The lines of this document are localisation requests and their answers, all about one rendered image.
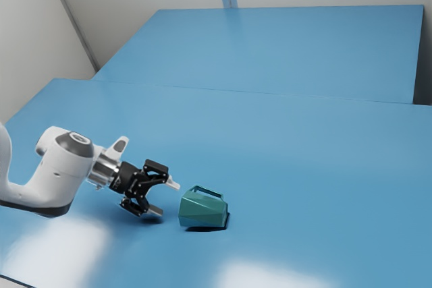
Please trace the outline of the teal faceted mug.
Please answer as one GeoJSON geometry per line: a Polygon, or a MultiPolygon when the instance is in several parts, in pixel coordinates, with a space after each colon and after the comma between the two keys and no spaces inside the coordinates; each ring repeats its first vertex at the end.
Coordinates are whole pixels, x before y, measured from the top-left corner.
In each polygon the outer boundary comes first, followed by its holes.
{"type": "Polygon", "coordinates": [[[223,228],[228,218],[228,205],[223,194],[200,185],[182,196],[178,212],[182,227],[223,228]]]}

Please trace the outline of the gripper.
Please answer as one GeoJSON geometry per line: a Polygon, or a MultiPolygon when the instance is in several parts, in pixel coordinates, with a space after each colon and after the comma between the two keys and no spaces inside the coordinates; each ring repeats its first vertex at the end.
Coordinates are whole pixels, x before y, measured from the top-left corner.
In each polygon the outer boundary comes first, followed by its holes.
{"type": "Polygon", "coordinates": [[[150,204],[146,198],[149,190],[159,184],[165,184],[174,190],[180,189],[180,184],[176,183],[169,174],[168,166],[146,159],[141,169],[128,162],[122,162],[109,188],[118,194],[125,195],[120,206],[135,216],[153,214],[162,217],[163,210],[150,204]]]}

